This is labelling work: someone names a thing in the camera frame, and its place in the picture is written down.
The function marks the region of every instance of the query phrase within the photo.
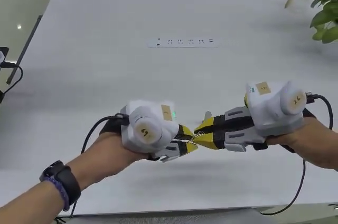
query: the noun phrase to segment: white knob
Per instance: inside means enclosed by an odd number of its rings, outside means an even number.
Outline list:
[[[161,138],[162,126],[156,118],[142,117],[135,123],[134,134],[142,143],[150,145]]]
[[[280,91],[280,107],[285,115],[301,113],[306,105],[305,93],[291,81]]]

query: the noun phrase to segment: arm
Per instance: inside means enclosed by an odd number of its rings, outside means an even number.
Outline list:
[[[103,133],[86,152],[67,165],[84,190],[145,157],[123,148],[117,134]],[[50,224],[63,204],[54,185],[44,181],[0,208],[0,223]]]
[[[269,145],[284,144],[302,158],[325,169],[338,170],[338,133],[328,129],[317,119],[306,117],[301,129],[267,140]]]

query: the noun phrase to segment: black cable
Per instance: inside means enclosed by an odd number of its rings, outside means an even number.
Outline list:
[[[101,118],[100,120],[98,120],[94,125],[93,127],[90,129],[89,133],[87,134],[87,137],[86,139],[84,140],[84,143],[83,143],[83,147],[82,147],[82,150],[81,150],[81,154],[83,154],[86,150],[86,147],[87,147],[87,144],[88,144],[88,140],[91,136],[91,134],[94,132],[94,130],[96,129],[96,127],[98,127],[102,122],[104,121],[107,121],[107,120],[110,120],[112,118],[116,118],[116,116],[108,116],[108,117],[103,117]],[[74,217],[74,211],[75,211],[75,207],[76,207],[76,204],[77,204],[78,201],[75,201],[74,205],[73,205],[73,208],[72,208],[72,211],[70,213],[70,218],[73,218]]]
[[[16,82],[14,82],[13,85],[11,85],[10,88],[8,88],[8,89],[4,92],[4,94],[6,94],[8,91],[10,91],[12,88],[14,88],[15,85],[18,84],[19,81],[21,81],[22,78],[23,78],[23,70],[22,70],[22,67],[21,67],[21,66],[16,66],[16,67],[19,68],[19,70],[20,70],[20,72],[21,72],[21,75],[20,75],[20,77],[18,78],[18,80],[17,80]]]
[[[305,173],[306,173],[306,161],[303,160],[303,174],[302,174],[302,178],[301,178],[301,182],[299,184],[299,187],[298,187],[298,190],[296,192],[296,195],[294,196],[294,198],[292,199],[292,201],[290,202],[290,204],[288,204],[287,206],[285,206],[283,209],[279,210],[279,211],[276,211],[276,212],[268,212],[268,213],[262,213],[262,215],[267,215],[267,216],[271,216],[271,215],[277,215],[277,214],[280,214],[281,212],[284,212],[286,211],[287,209],[289,209],[293,204],[294,202],[296,201],[296,199],[298,198],[300,192],[301,192],[301,189],[303,187],[303,182],[304,182],[304,178],[305,178]]]
[[[313,103],[315,99],[321,99],[321,100],[323,100],[325,102],[325,104],[327,106],[327,110],[328,110],[328,116],[330,118],[328,128],[330,130],[332,130],[332,128],[333,128],[333,111],[332,111],[332,107],[331,107],[330,102],[324,96],[321,96],[321,95],[312,95],[311,93],[307,93],[307,98],[308,98],[308,102],[307,103]],[[294,196],[294,198],[292,199],[292,201],[290,202],[290,204],[288,204],[287,206],[285,206],[283,209],[281,209],[279,211],[268,212],[268,213],[262,213],[261,212],[261,214],[262,215],[266,215],[266,216],[277,215],[277,214],[280,214],[280,213],[286,211],[287,209],[289,209],[293,205],[293,203],[296,201],[296,199],[299,196],[299,193],[301,192],[301,189],[303,187],[305,173],[306,173],[306,161],[303,160],[303,174],[302,174],[301,182],[299,184],[299,187],[298,187],[298,190],[296,192],[296,195]]]
[[[332,128],[333,128],[333,111],[332,111],[332,106],[331,106],[330,102],[324,96],[321,96],[321,95],[313,95],[313,98],[314,99],[320,99],[323,102],[325,102],[325,104],[327,106],[328,116],[329,116],[328,128],[330,130],[332,130]]]

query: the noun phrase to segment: connector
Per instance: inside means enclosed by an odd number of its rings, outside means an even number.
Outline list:
[[[0,63],[0,68],[17,68],[17,64],[4,61]]]
[[[306,104],[313,104],[316,99],[318,99],[317,94],[313,94],[311,92],[306,92]]]

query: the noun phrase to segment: floor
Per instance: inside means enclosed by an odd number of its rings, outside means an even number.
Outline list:
[[[44,13],[49,0],[0,0],[0,2],[2,5],[0,10],[0,46],[10,48],[7,61],[16,61],[37,18]],[[10,69],[1,70],[1,91],[5,91],[8,88],[6,80],[10,73]],[[325,204],[302,205],[291,207],[288,211],[275,216],[275,218],[278,223],[331,224],[338,223],[338,211],[334,211],[333,206]]]

